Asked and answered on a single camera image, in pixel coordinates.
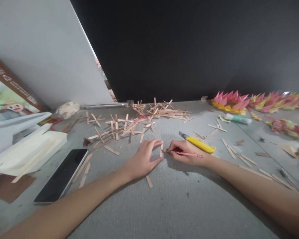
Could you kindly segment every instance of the wrist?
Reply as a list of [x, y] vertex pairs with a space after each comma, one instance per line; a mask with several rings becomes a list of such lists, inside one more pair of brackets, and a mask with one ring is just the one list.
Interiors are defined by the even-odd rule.
[[124, 166], [120, 167], [116, 172], [120, 175], [120, 180], [123, 185], [133, 180], [131, 174]]

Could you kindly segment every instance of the brown paper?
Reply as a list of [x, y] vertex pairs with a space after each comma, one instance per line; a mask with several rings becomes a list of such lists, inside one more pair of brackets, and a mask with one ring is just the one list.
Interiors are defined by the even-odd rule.
[[24, 175], [18, 182], [11, 183], [14, 179], [15, 176], [0, 175], [0, 199], [8, 203], [12, 203], [36, 180], [34, 177]]

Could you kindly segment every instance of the table surface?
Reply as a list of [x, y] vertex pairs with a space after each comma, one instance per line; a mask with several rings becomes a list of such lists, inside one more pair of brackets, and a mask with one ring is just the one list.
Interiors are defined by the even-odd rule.
[[[144, 140], [159, 138], [164, 141], [164, 149], [171, 140], [182, 140], [179, 131], [196, 137], [194, 132], [206, 136], [214, 129], [207, 124], [215, 125], [219, 113], [208, 103], [200, 101], [175, 102], [177, 109], [190, 110], [195, 119], [183, 123], [178, 119], [153, 119], [155, 133], [148, 129]], [[95, 116], [102, 115], [100, 131], [109, 130], [105, 121], [110, 120], [110, 113], [125, 119], [126, 114], [135, 116], [132, 108], [109, 108], [89, 110]], [[55, 125], [57, 131], [73, 122], [80, 110], [70, 119]], [[282, 111], [274, 114], [277, 119], [285, 118], [299, 124], [299, 110]], [[254, 160], [258, 167], [274, 173], [283, 179], [278, 169], [283, 167], [299, 182], [299, 159], [285, 153], [279, 145], [288, 144], [295, 149], [299, 141], [286, 135], [276, 135], [264, 122], [252, 121], [249, 126], [231, 122], [222, 126], [228, 132], [219, 131], [204, 142], [217, 148], [215, 155], [237, 165], [246, 166], [239, 158], [233, 159], [221, 139], [225, 139], [236, 151]], [[138, 124], [135, 130], [142, 130]], [[41, 168], [31, 174], [37, 180], [13, 203], [0, 200], [0, 235], [30, 216], [42, 206], [33, 204], [33, 200], [49, 180], [58, 165], [70, 150], [82, 148], [83, 139], [96, 134], [94, 125], [87, 125], [80, 120], [68, 133], [68, 142]], [[104, 147], [92, 152], [91, 168], [85, 184], [118, 169], [133, 156], [140, 145], [140, 134], [132, 137], [125, 135], [119, 141], [112, 140], [108, 145], [120, 152], [117, 156]], [[235, 142], [244, 139], [243, 146], [234, 146]], [[272, 158], [259, 157], [255, 152], [267, 152]], [[151, 173], [153, 188], [150, 189], [145, 178], [130, 183], [115, 191], [105, 202], [99, 205], [69, 236], [69, 238], [289, 238], [290, 235], [269, 216], [258, 209], [238, 190], [215, 173], [191, 165], [174, 161], [163, 154], [164, 160]], [[153, 151], [152, 159], [159, 157], [159, 148]], [[79, 187], [83, 173], [73, 183], [67, 193]]]

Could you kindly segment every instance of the metal rod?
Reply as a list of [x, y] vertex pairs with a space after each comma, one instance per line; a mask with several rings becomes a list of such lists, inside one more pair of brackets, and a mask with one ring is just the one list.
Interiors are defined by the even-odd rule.
[[113, 104], [97, 104], [97, 105], [86, 105], [86, 109], [99, 109], [99, 108], [114, 108], [114, 107], [130, 107], [134, 104], [134, 101], [113, 103]]

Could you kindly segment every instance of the hand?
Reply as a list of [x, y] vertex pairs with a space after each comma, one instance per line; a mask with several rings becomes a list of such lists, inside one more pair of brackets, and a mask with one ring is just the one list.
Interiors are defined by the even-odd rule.
[[[175, 151], [173, 151], [177, 147], [186, 153], [200, 154], [203, 156], [203, 158], [177, 154]], [[197, 148], [187, 140], [183, 140], [183, 141], [172, 140], [167, 152], [169, 152], [171, 156], [177, 161], [181, 161], [183, 163], [192, 164], [192, 165], [200, 165], [200, 166], [204, 166], [206, 159], [211, 157], [210, 154], [200, 150], [199, 148]]]
[[123, 166], [123, 169], [130, 177], [130, 180], [134, 180], [147, 175], [161, 161], [163, 161], [163, 157], [159, 157], [153, 162], [150, 161], [153, 148], [161, 144], [162, 142], [159, 139], [152, 139], [146, 140], [140, 145], [137, 153], [133, 157], [131, 157]]

